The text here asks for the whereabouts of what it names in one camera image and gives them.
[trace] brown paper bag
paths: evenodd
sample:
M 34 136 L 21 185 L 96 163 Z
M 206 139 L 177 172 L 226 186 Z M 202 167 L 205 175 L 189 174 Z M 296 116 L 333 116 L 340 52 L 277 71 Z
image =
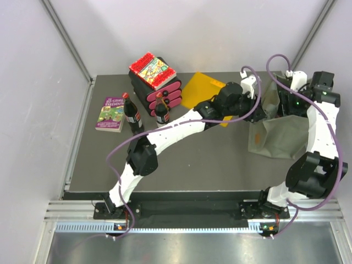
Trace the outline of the brown paper bag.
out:
M 271 82 L 262 98 L 268 119 L 250 123 L 248 151 L 271 158 L 295 159 L 308 141 L 308 119 L 296 115 L 276 118 L 279 103 L 277 85 Z

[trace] gray table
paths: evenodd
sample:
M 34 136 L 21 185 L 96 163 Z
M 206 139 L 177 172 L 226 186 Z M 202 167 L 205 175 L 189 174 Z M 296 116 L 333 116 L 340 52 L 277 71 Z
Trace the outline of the gray table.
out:
M 269 82 L 265 72 L 259 72 L 263 86 Z M 178 74 L 185 85 L 193 73 Z M 207 73 L 224 83 L 240 82 L 239 73 Z M 121 133 L 95 130 L 102 104 L 107 96 L 130 92 L 138 106 L 146 129 L 156 128 L 154 118 L 143 109 L 127 75 L 99 75 L 95 82 L 84 131 L 69 191 L 109 191 L 117 178 L 105 163 L 106 156 L 119 143 L 132 136 L 127 123 Z M 183 106 L 170 112 L 171 120 L 188 110 Z M 136 190 L 259 190 L 280 184 L 292 160 L 271 159 L 248 153 L 247 122 L 216 126 L 192 135 L 166 149 L 159 157 L 158 169 L 143 179 Z M 122 172 L 128 146 L 124 146 L 112 162 Z

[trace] book cover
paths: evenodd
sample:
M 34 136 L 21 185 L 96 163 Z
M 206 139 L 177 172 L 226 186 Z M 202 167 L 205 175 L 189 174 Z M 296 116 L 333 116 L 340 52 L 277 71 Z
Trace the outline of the book cover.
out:
M 174 69 L 150 52 L 147 52 L 129 68 L 154 90 L 158 90 L 176 76 Z
M 120 132 L 124 120 L 123 104 L 121 97 L 106 97 L 95 129 Z

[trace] cola bottle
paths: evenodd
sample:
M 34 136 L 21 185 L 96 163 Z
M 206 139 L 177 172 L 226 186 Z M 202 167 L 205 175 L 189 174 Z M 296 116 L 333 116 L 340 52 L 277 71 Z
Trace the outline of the cola bottle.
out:
M 158 127 L 162 127 L 170 122 L 169 109 L 163 100 L 161 92 L 156 94 L 155 117 Z
M 139 134 L 143 132 L 144 126 L 142 124 L 141 115 L 137 109 L 137 106 L 131 101 L 128 93 L 124 92 L 122 94 L 122 98 L 125 99 L 123 112 L 133 134 Z

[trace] yellow sheet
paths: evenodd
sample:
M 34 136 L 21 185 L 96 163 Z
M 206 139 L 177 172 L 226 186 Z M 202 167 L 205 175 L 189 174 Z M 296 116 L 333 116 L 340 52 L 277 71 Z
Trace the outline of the yellow sheet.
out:
M 217 95 L 225 84 L 221 81 L 213 79 L 203 73 L 195 73 L 192 79 L 182 89 L 181 105 L 188 109 L 192 109 L 198 103 L 209 100 L 213 95 Z M 231 120 L 231 117 L 225 117 L 223 120 Z

